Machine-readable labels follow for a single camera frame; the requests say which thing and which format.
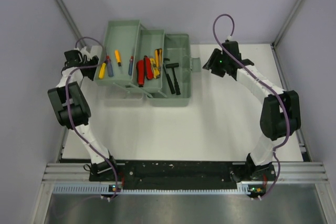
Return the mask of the yellow handled screwdriver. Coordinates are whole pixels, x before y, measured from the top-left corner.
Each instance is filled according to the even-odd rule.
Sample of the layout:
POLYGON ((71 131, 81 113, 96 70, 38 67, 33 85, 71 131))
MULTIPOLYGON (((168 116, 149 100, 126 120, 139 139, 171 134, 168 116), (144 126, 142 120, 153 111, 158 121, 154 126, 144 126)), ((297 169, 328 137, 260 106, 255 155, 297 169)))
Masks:
POLYGON ((105 77, 106 67, 107 67, 107 62, 104 61, 101 64, 101 67, 100 67, 100 70, 99 70, 99 74, 98 74, 99 79, 103 79, 105 77))
POLYGON ((115 55, 115 58, 116 58, 118 66, 121 67, 122 66, 122 62, 121 62, 121 55, 120 55, 119 50, 115 50, 114 51, 114 55, 115 55))

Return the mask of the yellow black utility knife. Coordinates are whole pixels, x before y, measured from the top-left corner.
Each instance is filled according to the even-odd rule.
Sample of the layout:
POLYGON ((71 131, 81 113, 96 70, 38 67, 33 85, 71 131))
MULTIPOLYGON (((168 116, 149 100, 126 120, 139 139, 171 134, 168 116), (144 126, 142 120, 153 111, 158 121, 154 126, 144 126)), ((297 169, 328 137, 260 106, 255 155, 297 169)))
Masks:
POLYGON ((157 68, 160 69, 161 67, 161 60, 162 60, 162 48, 155 50, 155 63, 157 68))

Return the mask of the green translucent tool box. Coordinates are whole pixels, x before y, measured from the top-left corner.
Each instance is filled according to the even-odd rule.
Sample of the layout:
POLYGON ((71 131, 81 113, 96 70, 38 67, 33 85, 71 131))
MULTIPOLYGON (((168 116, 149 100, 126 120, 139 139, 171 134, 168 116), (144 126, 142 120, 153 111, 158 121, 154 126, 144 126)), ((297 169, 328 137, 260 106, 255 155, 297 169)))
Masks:
POLYGON ((145 28, 137 19, 111 20, 94 74, 100 86, 112 86, 147 97, 152 106, 184 107, 192 96, 192 73, 201 70, 191 56, 186 33, 167 34, 145 28))

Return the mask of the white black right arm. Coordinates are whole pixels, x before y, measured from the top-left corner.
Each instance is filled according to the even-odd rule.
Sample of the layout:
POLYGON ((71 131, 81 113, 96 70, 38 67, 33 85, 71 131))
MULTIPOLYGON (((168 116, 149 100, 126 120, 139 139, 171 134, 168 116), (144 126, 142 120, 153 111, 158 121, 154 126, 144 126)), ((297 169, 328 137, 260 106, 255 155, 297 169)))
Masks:
POLYGON ((260 180, 273 172, 272 160, 276 150, 301 127, 299 95, 286 91, 269 81, 249 59, 242 59, 238 42, 226 40, 222 49, 214 49, 203 69, 224 77, 229 75, 245 86, 262 105, 261 137, 247 155, 245 168, 233 173, 238 180, 260 180))

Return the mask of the blue handled screwdriver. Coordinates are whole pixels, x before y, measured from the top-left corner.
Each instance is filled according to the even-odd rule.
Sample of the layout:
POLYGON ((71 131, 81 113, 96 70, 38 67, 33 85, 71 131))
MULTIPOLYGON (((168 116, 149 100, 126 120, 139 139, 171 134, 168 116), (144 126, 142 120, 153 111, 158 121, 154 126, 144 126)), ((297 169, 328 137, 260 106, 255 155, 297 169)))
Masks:
POLYGON ((132 73, 133 73, 133 63, 134 63, 134 51, 132 52, 130 60, 129 60, 129 68, 128 68, 129 76, 132 76, 132 73))
POLYGON ((106 50, 106 64, 107 64, 108 76, 113 77, 114 76, 113 66, 111 63, 110 56, 108 54, 108 50, 106 50))

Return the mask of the black hammer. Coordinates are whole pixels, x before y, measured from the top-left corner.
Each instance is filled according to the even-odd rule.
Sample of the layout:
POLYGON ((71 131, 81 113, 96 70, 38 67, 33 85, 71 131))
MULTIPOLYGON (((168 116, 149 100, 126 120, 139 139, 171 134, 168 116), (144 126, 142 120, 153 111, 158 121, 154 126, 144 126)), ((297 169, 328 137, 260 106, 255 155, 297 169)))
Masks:
POLYGON ((176 72, 175 72, 175 69, 178 68, 179 66, 180 66, 179 63, 177 63, 177 62, 176 63, 169 63, 169 64, 166 65, 166 67, 168 69, 172 70, 176 95, 181 95, 180 86, 179 86, 177 76, 176 76, 176 72))
POLYGON ((171 94, 175 94, 174 85, 172 83, 172 80, 171 80, 170 75, 168 74, 168 71, 167 71, 167 68, 166 68, 166 64, 165 64, 166 61, 170 61, 170 59, 169 58, 163 58, 163 70, 164 70, 164 73, 165 73, 165 76, 166 76, 166 79, 167 79, 167 82, 168 82, 168 85, 169 85, 169 88, 170 88, 170 92, 171 92, 171 94))

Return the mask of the red utility knife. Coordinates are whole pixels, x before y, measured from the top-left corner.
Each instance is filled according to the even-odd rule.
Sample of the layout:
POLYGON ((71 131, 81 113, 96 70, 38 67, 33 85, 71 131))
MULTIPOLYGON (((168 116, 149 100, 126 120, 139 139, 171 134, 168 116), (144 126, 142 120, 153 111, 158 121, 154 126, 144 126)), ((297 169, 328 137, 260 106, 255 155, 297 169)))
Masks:
POLYGON ((144 86, 144 79, 145 79, 144 60, 139 60, 136 63, 136 72, 137 72, 137 83, 138 86, 141 88, 144 86))
POLYGON ((154 78, 154 74, 152 71, 152 65, 150 58, 148 56, 144 56, 144 66, 145 66, 145 76, 148 80, 152 80, 154 78))

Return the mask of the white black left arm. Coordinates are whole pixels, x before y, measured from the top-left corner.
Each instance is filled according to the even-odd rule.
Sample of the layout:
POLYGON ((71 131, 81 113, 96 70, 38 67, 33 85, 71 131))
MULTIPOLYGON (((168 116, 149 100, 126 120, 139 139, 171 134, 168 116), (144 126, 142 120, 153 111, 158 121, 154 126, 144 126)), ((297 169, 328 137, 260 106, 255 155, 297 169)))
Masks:
POLYGON ((90 156, 85 170, 90 181, 114 180, 119 168, 109 150, 93 134, 91 110, 81 90, 84 78, 93 80, 99 58, 93 49, 75 47, 64 53, 66 62, 56 87, 47 91, 55 116, 61 126, 74 131, 90 156))

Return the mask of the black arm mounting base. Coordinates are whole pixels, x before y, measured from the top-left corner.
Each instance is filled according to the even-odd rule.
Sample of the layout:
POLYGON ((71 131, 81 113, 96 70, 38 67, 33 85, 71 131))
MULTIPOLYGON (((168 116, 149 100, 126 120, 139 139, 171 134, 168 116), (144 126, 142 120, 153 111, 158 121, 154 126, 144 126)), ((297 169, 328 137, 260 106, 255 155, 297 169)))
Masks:
POLYGON ((209 161, 118 161, 114 182, 125 190, 207 190, 235 189, 237 183, 270 182, 276 173, 273 164, 209 161))

